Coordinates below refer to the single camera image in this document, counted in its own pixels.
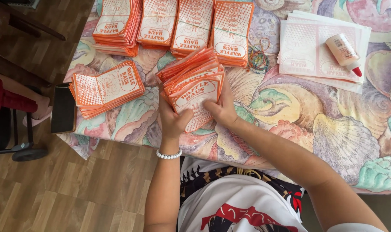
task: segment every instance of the table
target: table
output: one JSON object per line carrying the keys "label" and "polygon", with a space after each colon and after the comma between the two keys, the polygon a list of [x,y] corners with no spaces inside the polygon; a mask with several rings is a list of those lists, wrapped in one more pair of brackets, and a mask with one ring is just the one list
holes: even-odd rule
{"label": "table", "polygon": [[[137,66],[146,92],[93,119],[78,113],[74,133],[59,135],[83,158],[99,139],[157,148],[161,142],[155,73],[174,62],[171,53],[140,48],[137,57],[96,52],[91,36],[102,0],[96,0],[64,82],[74,72],[99,74],[125,60]],[[372,28],[367,82],[363,94],[279,74],[280,20],[294,9],[355,22]],[[255,0],[249,42],[270,39],[270,69],[263,74],[226,68],[237,114],[312,151],[329,163],[357,192],[391,193],[391,0]],[[184,153],[239,167],[270,169],[289,181],[243,140],[214,121],[182,134]]]}

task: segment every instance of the glue bottle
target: glue bottle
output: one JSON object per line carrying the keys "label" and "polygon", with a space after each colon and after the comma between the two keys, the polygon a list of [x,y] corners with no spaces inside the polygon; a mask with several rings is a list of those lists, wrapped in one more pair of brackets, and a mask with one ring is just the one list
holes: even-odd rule
{"label": "glue bottle", "polygon": [[333,35],[326,40],[326,44],[339,65],[346,66],[348,71],[353,71],[357,76],[362,76],[359,68],[361,64],[358,62],[360,56],[349,43],[345,34]]}

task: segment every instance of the pink slipper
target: pink slipper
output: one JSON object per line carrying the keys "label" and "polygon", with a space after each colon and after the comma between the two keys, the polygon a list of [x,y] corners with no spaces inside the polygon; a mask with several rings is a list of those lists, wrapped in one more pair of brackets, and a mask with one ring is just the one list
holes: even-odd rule
{"label": "pink slipper", "polygon": [[[44,121],[45,119],[48,119],[49,117],[51,117],[52,111],[53,111],[53,107],[48,107],[47,108],[48,113],[42,119],[31,119],[32,126],[36,126],[36,125],[40,124],[42,121]],[[23,124],[24,124],[24,126],[27,126],[27,115],[24,116]]]}

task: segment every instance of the wooden floor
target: wooden floor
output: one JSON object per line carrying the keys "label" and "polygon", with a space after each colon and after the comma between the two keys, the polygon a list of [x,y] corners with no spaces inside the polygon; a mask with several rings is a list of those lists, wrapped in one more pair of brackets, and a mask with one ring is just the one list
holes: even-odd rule
{"label": "wooden floor", "polygon": [[[22,10],[67,37],[58,41],[43,34],[35,39],[14,28],[2,36],[0,54],[54,83],[60,83],[78,44],[93,0],[41,0]],[[10,77],[22,83],[31,81]],[[53,89],[42,89],[52,96]],[[19,123],[20,141],[26,141]],[[102,140],[83,160],[56,135],[49,120],[34,128],[36,147],[48,156],[13,162],[0,155],[0,231],[141,232],[144,204],[157,162],[155,152]]]}

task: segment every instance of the white beaded bracelet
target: white beaded bracelet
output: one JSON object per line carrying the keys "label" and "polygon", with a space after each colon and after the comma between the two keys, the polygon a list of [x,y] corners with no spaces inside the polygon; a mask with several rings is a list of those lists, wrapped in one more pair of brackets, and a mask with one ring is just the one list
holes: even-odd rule
{"label": "white beaded bracelet", "polygon": [[181,154],[183,154],[183,151],[181,150],[181,148],[179,148],[179,151],[174,155],[164,155],[164,154],[160,153],[160,149],[157,150],[157,156],[162,159],[176,159],[176,158],[180,157]]}

